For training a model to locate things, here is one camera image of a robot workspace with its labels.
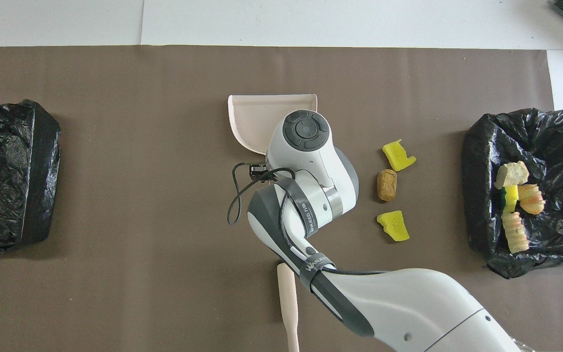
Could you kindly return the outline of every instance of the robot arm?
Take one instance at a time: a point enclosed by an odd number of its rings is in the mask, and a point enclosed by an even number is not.
[[[257,235],[347,328],[399,352],[518,352],[512,338],[455,280],[434,270],[343,272],[308,242],[355,206],[357,174],[320,114],[299,110],[275,129],[268,169],[288,167],[257,191],[248,220]]]

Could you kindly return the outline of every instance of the wooden handle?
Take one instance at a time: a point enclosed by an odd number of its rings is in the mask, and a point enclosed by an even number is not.
[[[288,351],[299,352],[297,286],[295,286],[295,273],[286,263],[277,265],[277,281],[280,288],[281,318],[288,336]]]

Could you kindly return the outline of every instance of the brown table covering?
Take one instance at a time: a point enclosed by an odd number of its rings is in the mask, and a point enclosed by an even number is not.
[[[276,93],[316,93],[358,172],[355,209],[310,238],[340,269],[446,272],[511,336],[563,350],[563,267],[486,269],[460,180],[482,114],[553,109],[544,51],[114,46],[0,47],[0,103],[36,100],[63,130],[49,239],[0,253],[0,352],[285,351],[277,257],[225,220],[232,166],[261,159],[234,139],[227,97]],[[380,148],[399,138],[418,161],[381,203]],[[392,210],[409,241],[376,223]],[[303,351],[389,350],[298,291]]]

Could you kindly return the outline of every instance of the yellow toy piece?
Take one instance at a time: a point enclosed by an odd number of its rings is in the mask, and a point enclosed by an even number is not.
[[[400,242],[410,239],[401,210],[383,213],[377,217],[377,222],[384,226],[384,232],[389,234],[393,240]]]
[[[509,185],[505,186],[505,208],[503,214],[509,214],[516,211],[516,202],[518,201],[518,186]]]
[[[415,156],[407,157],[407,152],[401,146],[401,140],[384,145],[382,150],[386,154],[386,158],[388,158],[392,169],[397,172],[412,165],[416,161]]]

